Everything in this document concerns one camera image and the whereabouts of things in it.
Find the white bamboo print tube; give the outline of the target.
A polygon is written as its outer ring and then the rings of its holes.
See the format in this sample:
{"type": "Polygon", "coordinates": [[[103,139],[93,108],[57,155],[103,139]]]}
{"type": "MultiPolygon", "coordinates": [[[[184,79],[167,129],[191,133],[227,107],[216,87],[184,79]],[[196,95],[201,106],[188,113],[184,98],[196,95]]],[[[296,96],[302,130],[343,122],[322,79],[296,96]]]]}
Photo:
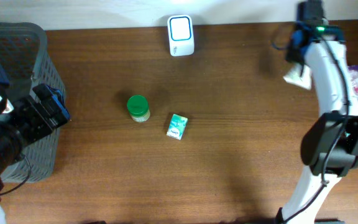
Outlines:
{"type": "Polygon", "coordinates": [[[294,63],[283,79],[289,84],[311,90],[311,70],[307,65],[294,63]]]}

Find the teal pocket tissue pack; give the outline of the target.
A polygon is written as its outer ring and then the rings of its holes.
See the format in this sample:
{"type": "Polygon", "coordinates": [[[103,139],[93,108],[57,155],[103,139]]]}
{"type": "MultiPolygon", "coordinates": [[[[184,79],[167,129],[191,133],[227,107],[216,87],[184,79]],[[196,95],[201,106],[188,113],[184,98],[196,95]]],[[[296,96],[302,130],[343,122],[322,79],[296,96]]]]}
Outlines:
{"type": "Polygon", "coordinates": [[[173,114],[167,130],[167,136],[181,140],[186,129],[188,118],[173,114]]]}

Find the green lid glass jar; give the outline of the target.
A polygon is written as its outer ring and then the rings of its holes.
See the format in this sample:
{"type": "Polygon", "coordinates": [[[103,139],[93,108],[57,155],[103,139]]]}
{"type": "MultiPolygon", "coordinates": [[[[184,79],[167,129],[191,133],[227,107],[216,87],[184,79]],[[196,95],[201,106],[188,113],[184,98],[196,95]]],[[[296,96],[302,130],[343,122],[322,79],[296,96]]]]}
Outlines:
{"type": "Polygon", "coordinates": [[[142,95],[130,97],[127,101],[127,110],[135,122],[142,123],[150,118],[149,103],[142,95]]]}

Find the teal wet wipes pouch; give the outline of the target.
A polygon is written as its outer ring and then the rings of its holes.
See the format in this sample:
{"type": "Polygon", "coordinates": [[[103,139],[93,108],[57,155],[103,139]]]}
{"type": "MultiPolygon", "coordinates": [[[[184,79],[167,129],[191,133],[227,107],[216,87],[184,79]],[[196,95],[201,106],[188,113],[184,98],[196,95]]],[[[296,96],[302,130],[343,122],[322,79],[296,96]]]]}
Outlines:
{"type": "Polygon", "coordinates": [[[344,132],[344,135],[345,135],[346,138],[348,138],[351,134],[348,133],[347,131],[345,131],[345,132],[344,132]]]}

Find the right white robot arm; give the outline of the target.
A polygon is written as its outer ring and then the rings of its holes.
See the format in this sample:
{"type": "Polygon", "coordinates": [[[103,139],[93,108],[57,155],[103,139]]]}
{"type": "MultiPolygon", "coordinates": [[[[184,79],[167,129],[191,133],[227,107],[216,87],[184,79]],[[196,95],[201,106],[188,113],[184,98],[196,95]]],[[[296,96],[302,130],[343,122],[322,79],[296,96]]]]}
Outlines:
{"type": "Polygon", "coordinates": [[[326,197],[350,170],[358,168],[358,97],[346,60],[346,41],[329,25],[322,1],[302,1],[289,43],[283,48],[295,83],[313,84],[319,118],[304,135],[303,170],[290,200],[274,223],[316,223],[326,197]]]}

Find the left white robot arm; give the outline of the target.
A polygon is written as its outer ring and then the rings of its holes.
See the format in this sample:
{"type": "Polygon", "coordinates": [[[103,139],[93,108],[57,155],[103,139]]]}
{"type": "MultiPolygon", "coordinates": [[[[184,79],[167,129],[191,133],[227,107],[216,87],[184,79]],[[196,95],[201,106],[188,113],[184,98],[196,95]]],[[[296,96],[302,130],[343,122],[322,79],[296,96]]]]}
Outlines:
{"type": "MultiPolygon", "coordinates": [[[[33,87],[34,96],[23,96],[11,103],[7,95],[9,86],[0,64],[0,201],[5,194],[1,174],[6,168],[21,160],[28,161],[23,149],[52,134],[70,119],[60,90],[38,84],[33,87]]],[[[0,223],[5,221],[0,206],[0,223]]]]}

